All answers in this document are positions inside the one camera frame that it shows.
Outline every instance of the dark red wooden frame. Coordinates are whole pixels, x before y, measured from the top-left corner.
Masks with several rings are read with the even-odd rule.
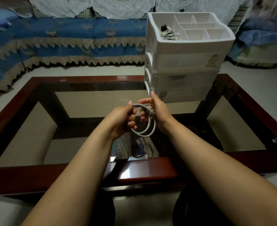
[[[143,78],[143,76],[32,77],[0,112],[0,134],[4,131],[11,119],[18,113],[31,92],[40,83],[143,81]],[[217,76],[212,90],[209,92],[206,100],[200,103],[196,112],[207,117],[222,95],[226,97],[232,106],[242,105],[240,103],[243,103],[243,105],[246,106],[246,110],[249,111],[249,114],[256,116],[259,122],[261,122],[260,125],[264,125],[268,128],[273,137],[277,140],[277,122],[227,74],[219,74]],[[252,128],[252,121],[249,121],[248,125]],[[227,154],[257,173],[277,172],[277,148],[231,152]],[[170,158],[165,156],[148,160],[120,161],[119,164],[120,170],[105,179],[102,186],[186,180],[180,176]],[[2,167],[0,168],[0,194],[46,191],[66,166],[67,164]],[[130,171],[132,175],[130,178],[123,179],[121,177],[125,170]]]

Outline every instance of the hand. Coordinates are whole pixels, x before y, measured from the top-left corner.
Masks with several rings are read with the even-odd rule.
[[[167,133],[169,125],[175,121],[175,119],[171,115],[167,105],[162,100],[160,100],[154,91],[151,91],[151,98],[141,99],[138,101],[138,103],[153,105],[151,107],[155,110],[158,127],[163,133]],[[143,109],[141,110],[141,121],[148,121],[148,116],[146,116],[146,112]]]
[[[125,121],[128,121],[127,125],[134,130],[137,129],[136,123],[134,121],[136,114],[136,109],[133,109],[133,102],[129,101],[124,107],[114,108],[107,117],[104,118],[102,123],[105,123],[107,127],[110,128],[112,132],[113,139],[121,137],[128,129],[123,129]]]

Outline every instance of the coiled white cable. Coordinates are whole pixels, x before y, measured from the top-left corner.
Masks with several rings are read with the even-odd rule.
[[[140,104],[140,103],[137,103],[137,104],[134,104],[134,105],[133,105],[133,108],[134,108],[134,109],[135,109],[135,108],[142,108],[142,109],[145,110],[146,114],[148,114],[148,125],[147,125],[147,127],[146,127],[146,129],[145,129],[144,131],[142,131],[142,132],[136,132],[133,128],[130,128],[130,127],[127,125],[128,129],[129,129],[130,131],[132,131],[134,134],[138,135],[139,137],[144,137],[144,138],[149,137],[149,136],[151,136],[151,135],[154,133],[154,131],[155,131],[155,127],[156,127],[155,111],[154,111],[153,109],[147,107],[147,106],[150,106],[150,105],[151,105],[151,104],[144,104],[144,105],[143,105],[143,104]],[[152,131],[151,131],[148,135],[142,135],[142,134],[144,134],[145,132],[147,132],[148,129],[150,128],[151,121],[154,121],[154,125],[153,125]]]
[[[171,29],[169,26],[167,26],[167,30],[161,31],[159,30],[160,37],[164,40],[181,40],[178,35],[179,33],[175,33],[174,29]]]

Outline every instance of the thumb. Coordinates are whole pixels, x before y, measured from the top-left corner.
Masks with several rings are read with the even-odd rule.
[[[125,108],[127,113],[130,113],[133,110],[133,102],[129,101],[124,108]]]
[[[154,101],[154,104],[161,102],[161,99],[155,94],[154,91],[151,91],[151,98]]]

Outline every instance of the coiled cable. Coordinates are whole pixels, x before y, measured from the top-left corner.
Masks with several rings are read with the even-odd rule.
[[[133,105],[134,109],[135,108],[142,108],[142,109],[145,110],[146,115],[148,114],[148,125],[147,125],[147,127],[146,127],[146,129],[144,131],[142,131],[142,132],[136,132],[133,128],[130,128],[127,125],[128,129],[130,131],[132,131],[134,134],[138,135],[139,137],[144,137],[144,138],[151,136],[154,133],[154,130],[155,130],[155,127],[156,127],[155,111],[153,109],[151,109],[151,108],[148,108],[147,106],[152,106],[152,105],[151,104],[144,104],[143,105],[143,104],[140,104],[140,103],[137,103],[137,104]],[[151,125],[151,121],[154,121],[154,125],[153,125],[152,131],[149,134],[147,134],[147,135],[143,135],[144,133],[146,133],[149,130],[150,125]]]

